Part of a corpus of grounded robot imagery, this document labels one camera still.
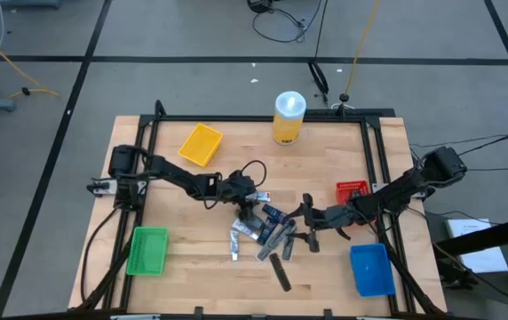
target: red basket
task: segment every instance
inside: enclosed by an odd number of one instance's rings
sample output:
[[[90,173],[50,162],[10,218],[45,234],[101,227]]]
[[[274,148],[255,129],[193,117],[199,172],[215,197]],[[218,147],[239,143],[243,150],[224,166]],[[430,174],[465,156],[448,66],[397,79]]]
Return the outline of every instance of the red basket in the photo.
[[[369,194],[369,186],[367,181],[350,181],[337,183],[337,203],[346,204],[348,200],[353,198],[353,192],[359,191],[361,195],[366,196]]]

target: yellow bottle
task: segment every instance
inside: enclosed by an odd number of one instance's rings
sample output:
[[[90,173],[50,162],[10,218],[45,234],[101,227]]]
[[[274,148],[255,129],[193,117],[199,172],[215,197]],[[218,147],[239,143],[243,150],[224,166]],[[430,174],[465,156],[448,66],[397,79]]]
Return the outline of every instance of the yellow bottle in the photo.
[[[275,99],[274,140],[290,145],[298,140],[306,113],[306,99],[297,92],[283,92]]]

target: wooden table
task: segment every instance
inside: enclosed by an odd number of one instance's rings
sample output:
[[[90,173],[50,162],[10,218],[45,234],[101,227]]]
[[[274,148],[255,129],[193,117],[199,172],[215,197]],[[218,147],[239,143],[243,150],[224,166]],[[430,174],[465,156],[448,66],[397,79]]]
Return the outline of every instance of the wooden table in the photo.
[[[102,177],[107,177],[112,147],[134,143],[138,121],[137,116],[116,118]],[[324,209],[336,202],[336,182],[368,179],[358,124],[305,123],[299,141],[288,147],[274,142],[271,123],[204,124],[224,133],[207,168],[178,156],[179,147],[196,122],[161,122],[155,153],[190,172],[222,172],[225,177],[249,160],[260,159],[266,163],[268,173],[266,183],[258,189],[270,191],[272,205],[284,212],[296,209],[305,192],[313,196],[316,208]],[[412,165],[404,124],[401,118],[381,118],[381,124],[390,173],[396,179]],[[372,131],[369,135],[377,179],[382,180]],[[148,136],[149,130],[143,146],[147,145]],[[254,181],[261,179],[261,173],[261,168],[256,165],[248,169]],[[86,239],[110,213],[112,203],[112,196],[95,200]],[[413,200],[410,207],[423,210],[417,200]],[[109,268],[118,216],[100,230],[92,244],[86,271],[87,294]],[[335,316],[390,315],[386,297],[362,298],[355,288],[349,251],[352,245],[377,242],[368,227],[353,225],[345,228],[353,238],[351,242],[334,230],[318,232],[319,253],[309,252],[305,243],[296,241],[291,261],[283,262],[292,284],[291,291],[284,292],[269,260],[256,260],[260,246],[248,237],[241,236],[239,260],[231,261],[228,231],[234,219],[231,204],[218,204],[206,211],[202,202],[189,198],[183,190],[165,181],[152,182],[143,225],[169,229],[168,254],[161,276],[133,278],[128,311],[190,314],[194,307],[203,306],[205,314],[318,316],[325,308],[331,308]],[[302,219],[298,220],[298,230],[306,231]],[[445,310],[425,219],[417,213],[404,212],[400,222],[410,273],[435,305]],[[71,307],[81,302],[80,270],[79,265],[69,302]],[[393,273],[399,309],[405,310],[401,280],[394,269]],[[116,278],[113,306],[118,305],[124,274],[123,269]]]

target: blue basket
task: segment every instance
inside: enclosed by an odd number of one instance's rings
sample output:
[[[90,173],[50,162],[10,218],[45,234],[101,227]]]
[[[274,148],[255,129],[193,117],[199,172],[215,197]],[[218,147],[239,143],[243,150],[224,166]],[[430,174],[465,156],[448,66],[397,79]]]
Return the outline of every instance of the blue basket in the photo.
[[[395,294],[393,271],[384,244],[351,247],[354,281],[362,297]]]

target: floor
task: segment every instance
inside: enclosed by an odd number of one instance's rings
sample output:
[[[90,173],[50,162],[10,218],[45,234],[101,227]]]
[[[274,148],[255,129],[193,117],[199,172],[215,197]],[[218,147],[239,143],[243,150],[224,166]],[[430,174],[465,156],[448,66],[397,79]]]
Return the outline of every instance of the floor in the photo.
[[[318,0],[277,5],[309,21]],[[318,57],[332,102],[345,89],[372,5],[329,0]],[[156,99],[169,114],[271,115],[286,90],[302,93],[310,108],[326,108],[305,64],[323,6],[305,41],[290,44],[257,35],[243,1],[62,0],[58,10],[6,8],[2,50],[61,97],[21,96],[17,110],[0,111],[0,285],[23,223],[38,213],[0,312],[67,306],[93,203],[84,186],[100,173],[117,115],[150,113]],[[277,15],[259,22],[268,34],[296,34]],[[508,133],[508,0],[381,0],[361,56],[350,104],[394,108],[410,142]],[[30,85],[0,59],[0,97]],[[470,168],[508,167],[508,141],[463,159]],[[508,221],[508,172],[469,172],[425,207]],[[440,226],[431,220],[434,240]],[[505,305],[469,293],[446,292],[446,299],[460,316],[507,317]]]

